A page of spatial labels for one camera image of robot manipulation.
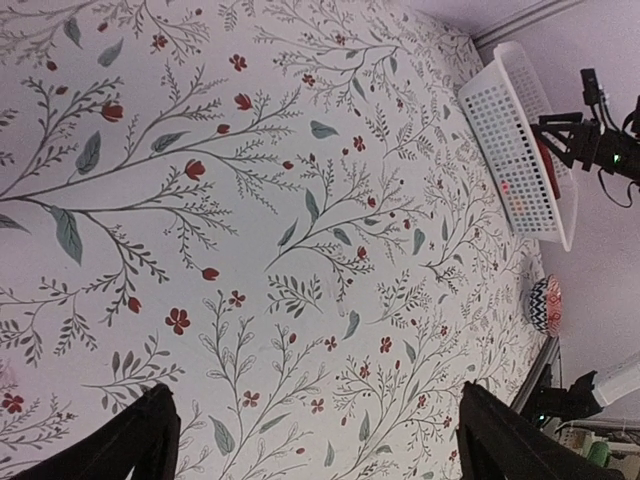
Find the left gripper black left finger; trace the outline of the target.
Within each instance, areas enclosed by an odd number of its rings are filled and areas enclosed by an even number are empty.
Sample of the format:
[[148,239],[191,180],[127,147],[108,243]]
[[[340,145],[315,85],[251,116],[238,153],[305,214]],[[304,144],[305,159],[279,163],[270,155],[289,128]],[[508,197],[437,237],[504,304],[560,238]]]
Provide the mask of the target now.
[[173,479],[181,418],[160,383],[71,447],[17,473],[16,479]]

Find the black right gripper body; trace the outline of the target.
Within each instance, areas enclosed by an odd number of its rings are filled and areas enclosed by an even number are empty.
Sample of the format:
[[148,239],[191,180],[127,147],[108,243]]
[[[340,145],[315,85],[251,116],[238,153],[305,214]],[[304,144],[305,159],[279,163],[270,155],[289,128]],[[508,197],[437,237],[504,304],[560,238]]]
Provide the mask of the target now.
[[598,166],[609,174],[639,179],[639,140],[593,121],[584,122],[581,168]]

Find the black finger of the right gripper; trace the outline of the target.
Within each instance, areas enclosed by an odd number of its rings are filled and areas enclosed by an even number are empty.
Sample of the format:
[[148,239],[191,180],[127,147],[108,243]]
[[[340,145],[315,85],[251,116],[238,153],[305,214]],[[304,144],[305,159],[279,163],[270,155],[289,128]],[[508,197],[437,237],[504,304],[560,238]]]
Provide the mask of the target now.
[[542,142],[567,168],[572,169],[576,161],[582,160],[583,136],[566,138],[563,135],[548,135],[539,138],[537,124],[531,124],[530,128],[534,137]]
[[581,112],[541,115],[537,123],[537,136],[582,137],[585,134],[583,118]]

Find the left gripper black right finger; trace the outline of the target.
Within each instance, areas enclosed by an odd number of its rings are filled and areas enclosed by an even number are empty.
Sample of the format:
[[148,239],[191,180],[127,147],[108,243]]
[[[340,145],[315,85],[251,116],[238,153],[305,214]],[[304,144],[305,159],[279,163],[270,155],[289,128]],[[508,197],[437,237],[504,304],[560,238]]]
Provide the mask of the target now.
[[461,478],[514,480],[618,479],[537,430],[491,392],[467,382],[459,405]]

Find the dark red towel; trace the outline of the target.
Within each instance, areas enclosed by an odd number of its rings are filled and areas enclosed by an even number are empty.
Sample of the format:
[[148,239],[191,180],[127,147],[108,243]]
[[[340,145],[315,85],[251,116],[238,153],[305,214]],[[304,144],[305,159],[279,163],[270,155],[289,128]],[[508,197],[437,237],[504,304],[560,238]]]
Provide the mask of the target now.
[[541,158],[543,160],[544,166],[545,166],[545,171],[546,174],[549,178],[551,187],[552,187],[552,191],[553,191],[553,195],[554,198],[556,200],[561,198],[561,192],[558,186],[558,182],[557,182],[557,178],[556,178],[556,174],[555,174],[555,168],[554,168],[554,164],[552,161],[552,157],[551,157],[551,153],[549,151],[549,149],[540,141],[537,142],[537,147],[538,150],[540,152]]

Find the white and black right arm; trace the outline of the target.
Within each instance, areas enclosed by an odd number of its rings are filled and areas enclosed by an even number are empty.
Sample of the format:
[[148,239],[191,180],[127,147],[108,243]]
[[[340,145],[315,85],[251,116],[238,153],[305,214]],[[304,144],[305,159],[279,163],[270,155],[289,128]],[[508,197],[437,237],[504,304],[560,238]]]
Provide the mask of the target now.
[[[542,115],[531,125],[540,150],[547,149],[571,169],[576,162],[585,171],[598,168],[629,180],[630,189],[639,186],[639,139],[607,127],[597,119],[587,120],[581,113]],[[540,413],[563,422],[584,419],[602,412],[617,400],[639,389],[639,355],[605,370],[592,370],[567,389],[544,388],[537,394]]]

